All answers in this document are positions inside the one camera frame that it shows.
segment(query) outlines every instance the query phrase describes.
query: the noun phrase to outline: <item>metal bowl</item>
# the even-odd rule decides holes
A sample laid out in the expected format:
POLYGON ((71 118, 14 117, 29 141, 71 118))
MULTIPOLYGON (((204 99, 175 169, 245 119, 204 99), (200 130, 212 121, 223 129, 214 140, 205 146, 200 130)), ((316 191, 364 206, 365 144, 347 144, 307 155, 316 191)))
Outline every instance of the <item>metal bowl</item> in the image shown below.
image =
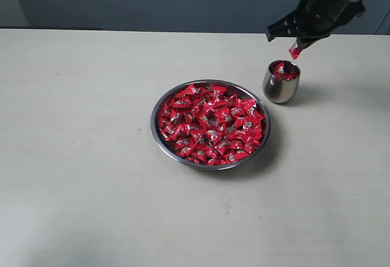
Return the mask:
POLYGON ((222 81, 222 80, 196 80, 196 81, 190 81, 190 82, 181 84, 179 86, 176 86, 175 88, 173 88, 173 89, 169 90, 167 93, 165 93, 158 100, 158 102, 156 103, 156 105, 153 109, 152 116, 151 116, 151 129, 152 129, 152 134, 153 134, 154 140, 157 142, 159 147, 166 154, 168 154, 170 157, 172 157, 174 160, 177 160, 178 162, 183 163, 184 165, 188 165, 188 166, 191 166, 191 167, 197 168, 197 169, 202 169, 202 170, 206 170, 206 171, 219 171, 222 169, 234 168, 238 165, 242 165, 243 163, 247 162, 248 160, 254 158, 264 148, 264 146, 267 143, 269 133, 271 130, 271 118, 269 116, 267 108, 259 100, 259 98, 257 96, 255 96, 252 92, 246 90, 245 88, 243 88, 237 84, 233 84, 233 83, 222 81), (263 139, 261 140, 260 147, 258 149, 256 149, 256 151, 253 152, 251 155, 249 155, 248 157, 246 157, 238 162, 228 163, 226 165, 216 165, 216 166, 214 166, 214 165, 197 165, 196 163, 192 163, 192 162, 189 162, 185 159, 182 159, 179 156, 177 156, 175 153, 173 153, 167 147, 167 145, 165 145, 163 139, 160 136, 157 115, 160 111, 160 106, 167 98, 171 97, 172 95, 174 95, 175 93, 177 93, 179 91, 182 91, 189 84, 194 84, 196 87, 210 87, 211 85, 220 85, 220 86, 227 88, 227 91, 226 91, 227 95, 237 94, 240 99, 249 99, 249 98, 256 99, 257 108, 258 108, 259 112, 262 115, 264 115, 264 120, 262 120, 262 125, 264 127, 263 132, 265 132, 265 134, 263 136, 263 139))

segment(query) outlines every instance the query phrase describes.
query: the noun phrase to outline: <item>bowl rim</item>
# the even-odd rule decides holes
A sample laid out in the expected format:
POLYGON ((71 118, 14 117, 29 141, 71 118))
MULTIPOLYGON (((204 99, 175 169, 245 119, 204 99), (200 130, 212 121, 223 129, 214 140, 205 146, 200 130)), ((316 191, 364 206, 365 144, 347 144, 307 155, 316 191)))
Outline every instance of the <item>bowl rim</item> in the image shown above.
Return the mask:
POLYGON ((188 81, 188 82, 185 82, 183 84, 180 84, 180 85, 170 89, 157 101, 156 105, 153 108, 152 115, 151 115, 151 130, 152 130, 152 135, 153 135, 154 140, 157 142, 158 146, 162 149, 162 151, 165 154, 167 154, 168 156, 170 156, 171 158, 173 158, 174 160, 176 160, 177 162, 183 163, 184 165, 188 165, 188 166, 193 167, 193 168, 202 169, 205 171, 220 171, 223 169, 234 168, 236 166, 242 165, 244 162, 247 162, 247 161, 251 160, 252 158, 254 158, 265 147, 265 145, 268 141, 268 138, 269 138, 269 134, 271 133, 271 117, 270 117, 268 109, 266 108, 264 103, 255 94, 253 94, 249 90, 245 89, 244 87, 237 85, 237 84, 234 84, 234 83, 231 83, 231 82, 228 82, 228 81, 224 81, 224 80, 201 79, 201 80, 192 80, 192 81, 188 81), (161 104, 163 103, 163 101, 166 98, 168 98, 170 95, 172 95, 173 93, 178 91, 179 89, 184 88, 184 87, 188 86, 189 84, 199 84, 199 83, 211 83, 211 84, 233 86, 239 90, 242 90, 243 92, 248 94, 250 97, 254 98, 256 100, 257 104, 263 110, 264 117, 265 117, 266 122, 267 122, 266 132, 265 132, 265 135, 263 137, 263 141, 261 142, 260 146, 252 154, 250 154, 248 157, 241 159, 238 162, 228 163, 226 165, 198 165, 196 163, 189 162, 189 161, 185 160, 184 158, 181 158, 178 155, 176 155, 175 153, 173 153, 164 144, 163 140, 160 138, 160 133, 156 129, 157 128, 157 113, 158 113, 158 110, 159 110, 161 104))

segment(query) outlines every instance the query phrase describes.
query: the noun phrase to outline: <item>metal cup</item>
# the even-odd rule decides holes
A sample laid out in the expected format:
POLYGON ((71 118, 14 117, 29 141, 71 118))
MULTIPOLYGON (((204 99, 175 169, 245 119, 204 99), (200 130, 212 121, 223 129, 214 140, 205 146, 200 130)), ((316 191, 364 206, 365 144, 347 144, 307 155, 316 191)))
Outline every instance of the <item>metal cup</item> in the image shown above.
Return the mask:
POLYGON ((300 69, 293 62, 287 60, 278 60, 269 64, 263 81, 264 95, 276 104, 282 104, 292 99, 297 92, 300 78, 300 69), (275 67, 284 62, 284 72, 295 72, 297 76, 293 79, 281 79, 273 74, 275 67))

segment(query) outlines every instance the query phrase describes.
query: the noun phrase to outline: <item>pile of candy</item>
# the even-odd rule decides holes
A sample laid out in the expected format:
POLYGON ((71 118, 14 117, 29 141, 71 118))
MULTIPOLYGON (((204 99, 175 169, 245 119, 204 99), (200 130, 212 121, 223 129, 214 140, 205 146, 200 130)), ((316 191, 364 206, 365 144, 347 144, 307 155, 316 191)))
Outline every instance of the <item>pile of candy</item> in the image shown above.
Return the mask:
POLYGON ((226 87, 191 84, 162 103, 158 126, 172 152, 201 165, 225 165, 259 147, 264 116, 256 100, 225 92, 226 87))
POLYGON ((284 61, 280 61, 279 64, 272 67, 271 72, 273 75, 283 80, 291 80, 299 76, 298 71, 294 69, 286 69, 284 61))

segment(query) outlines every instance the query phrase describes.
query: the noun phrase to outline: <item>table surface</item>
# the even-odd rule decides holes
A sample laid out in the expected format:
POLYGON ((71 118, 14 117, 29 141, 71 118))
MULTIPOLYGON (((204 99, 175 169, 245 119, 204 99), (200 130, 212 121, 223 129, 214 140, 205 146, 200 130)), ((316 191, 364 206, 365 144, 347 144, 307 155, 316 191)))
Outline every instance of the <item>table surface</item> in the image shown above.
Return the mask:
POLYGON ((0 266, 388 266, 390 37, 316 43, 275 105, 262 79, 292 43, 0 30, 0 266), (198 171, 156 145, 154 104, 194 79, 264 100, 249 164, 198 171))

